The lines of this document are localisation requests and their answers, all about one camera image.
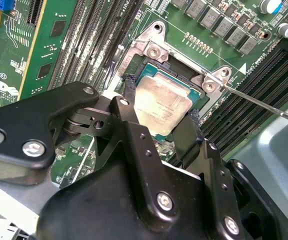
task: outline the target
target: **connector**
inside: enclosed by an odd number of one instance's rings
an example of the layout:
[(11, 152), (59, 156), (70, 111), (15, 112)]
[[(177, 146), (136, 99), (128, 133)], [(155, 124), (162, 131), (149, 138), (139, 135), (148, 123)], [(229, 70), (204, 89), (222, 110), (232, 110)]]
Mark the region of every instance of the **connector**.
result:
[(2, 11), (10, 11), (15, 7), (15, 0), (0, 0), (0, 9)]

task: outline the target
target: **black chip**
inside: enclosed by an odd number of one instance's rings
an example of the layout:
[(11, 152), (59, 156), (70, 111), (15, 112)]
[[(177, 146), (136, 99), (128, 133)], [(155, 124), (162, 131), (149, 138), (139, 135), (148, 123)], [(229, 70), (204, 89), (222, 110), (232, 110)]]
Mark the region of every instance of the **black chip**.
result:
[(51, 37), (57, 37), (62, 35), (64, 28), (66, 25), (66, 20), (58, 20), (54, 21), (53, 27), (52, 27), (52, 32), (50, 33)]
[(229, 7), (227, 8), (226, 12), (225, 12), (225, 15), (230, 17), (232, 16), (232, 14), (238, 9), (237, 6), (231, 4), (229, 5)]
[(222, 0), (213, 0), (212, 5), (217, 8), (221, 2), (222, 2)]
[(252, 34), (253, 36), (261, 29), (261, 25), (258, 23), (255, 23), (252, 28), (249, 30), (249, 33)]
[(237, 24), (243, 27), (244, 24), (247, 22), (247, 20), (249, 20), (249, 16), (243, 14), (242, 16), (240, 16), (239, 20), (237, 21)]
[(49, 74), (50, 70), (51, 70), (51, 67), (52, 67), (52, 63), (48, 63), (48, 64), (45, 64), (45, 65), (41, 66), (39, 68), (39, 72), (38, 72), (37, 78), (41, 79), (41, 78), (45, 77), (47, 74)]

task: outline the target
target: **green circuit board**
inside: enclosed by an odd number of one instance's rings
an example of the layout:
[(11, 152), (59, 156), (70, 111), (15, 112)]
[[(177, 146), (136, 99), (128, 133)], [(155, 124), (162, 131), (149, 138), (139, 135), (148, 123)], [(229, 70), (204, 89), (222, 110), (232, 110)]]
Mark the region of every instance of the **green circuit board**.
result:
[[(31, 8), (40, 9), (39, 18)], [(74, 8), (73, 0), (17, 0), (13, 10), (1, 12), (0, 107), (44, 90)]]
[[(230, 3), (230, 6), (234, 5), (236, 8), (232, 16), (227, 16), (224, 13), (223, 3), (226, 1), (213, 1), (212, 4), (207, 3), (209, 8), (212, 7), (218, 10), (218, 21), (221, 21), (221, 18), (229, 19), (233, 23), (233, 26), (243, 30), (244, 37), (248, 36), (256, 40), (256, 46), (248, 54), (243, 54), (243, 52), (239, 51), (241, 45), (233, 46), (228, 42), (227, 37), (216, 35), (214, 33), (216, 27), (212, 26), (211, 28), (207, 28), (202, 26), (203, 15), (201, 15), (199, 19), (193, 19), (188, 16), (189, 2), (186, 2), (181, 8), (169, 2), (168, 0), (147, 0), (146, 4), (143, 5), (138, 12), (136, 21), (123, 44), (125, 46), (131, 46), (132, 41), (149, 25), (155, 21), (162, 21), (166, 26), (165, 42), (167, 44), (209, 72), (215, 71), (222, 66), (229, 66), (232, 74), (228, 85), (233, 88), (240, 85), (243, 79), (250, 74), (279, 43), (282, 36), (277, 33), (277, 27), (281, 23), (288, 22), (288, 1), (283, 2), (283, 6), (277, 14), (263, 14), (259, 10), (260, 0), (229, 0), (227, 3)], [(220, 4), (214, 6), (214, 2), (219, 2)], [(238, 24), (237, 16), (246, 16), (245, 18), (247, 18), (247, 22), (242, 27)], [(256, 25), (259, 27), (257, 33), (251, 33), (252, 28), (248, 29), (248, 23), (249, 26)], [(128, 65), (126, 73), (135, 73), (143, 59), (143, 56), (136, 55)], [(121, 89), (121, 86), (122, 83), (120, 82), (116, 90)], [(221, 96), (221, 99), (215, 102), (213, 107), (203, 116), (200, 116), (201, 124), (212, 115), (212, 112), (223, 103), (229, 94), (230, 93), (227, 92)]]
[[(166, 28), (165, 43), (209, 73), (228, 66), (232, 72), (228, 85), (235, 88), (282, 39), (277, 33), (278, 26), (288, 23), (288, 0), (283, 1), (282, 8), (276, 14), (261, 13), (260, 0), (205, 1), (205, 11), (198, 17), (188, 13), (193, 1), (184, 1), (181, 7), (176, 3), (183, 1), (144, 1), (140, 10), (135, 12), (135, 20), (128, 32), (125, 32), (121, 42), (124, 51), (120, 59), (148, 26), (162, 21)], [(120, 37), (114, 33), (122, 29), (122, 24), (118, 25), (115, 20), (128, 19), (123, 13), (131, 12), (130, 2), (17, 0), (13, 10), (3, 11), (0, 17), (0, 107), (75, 80), (92, 84), (101, 92), (105, 54), (112, 41)], [(231, 6), (234, 7), (233, 11), (226, 14)], [(32, 8), (40, 11), (35, 21), (32, 21)], [(217, 23), (207, 27), (204, 19), (210, 9), (217, 13)], [(243, 18), (245, 22), (240, 24), (239, 20)], [(240, 29), (243, 39), (247, 36), (253, 43), (256, 42), (251, 51), (245, 53), (245, 50), (241, 50), (242, 43), (236, 44), (227, 36), (215, 34), (223, 19), (228, 19), (232, 26)], [(144, 58), (135, 55), (126, 73), (136, 73)], [(120, 81), (116, 84), (116, 90), (121, 92), (122, 89), (123, 82)], [(222, 95), (200, 116), (201, 124), (227, 96), (228, 93)], [(198, 108), (203, 100), (205, 98), (197, 100), (194, 107)], [(51, 170), (52, 181), (63, 187), (91, 173), (95, 166), (93, 143), (93, 137), (82, 135), (63, 146)], [(176, 158), (174, 146), (166, 146), (165, 142), (157, 140), (155, 145), (162, 160), (172, 162)]]

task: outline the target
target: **screw hole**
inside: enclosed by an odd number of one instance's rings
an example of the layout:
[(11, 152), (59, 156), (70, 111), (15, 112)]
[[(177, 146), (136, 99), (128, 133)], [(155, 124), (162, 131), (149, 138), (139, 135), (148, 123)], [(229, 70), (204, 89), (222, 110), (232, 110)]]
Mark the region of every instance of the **screw hole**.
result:
[(162, 26), (161, 25), (159, 25), (159, 24), (156, 24), (155, 26), (154, 26), (154, 30), (157, 32), (157, 33), (161, 33), (162, 32)]
[(225, 184), (222, 184), (222, 188), (227, 191), (228, 190), (228, 186), (226, 186)]
[(104, 126), (104, 122), (103, 121), (96, 121), (94, 123), (94, 128), (97, 129), (97, 130), (102, 129), (103, 126)]
[(152, 156), (152, 152), (150, 150), (146, 150), (145, 155), (147, 157), (151, 157)]

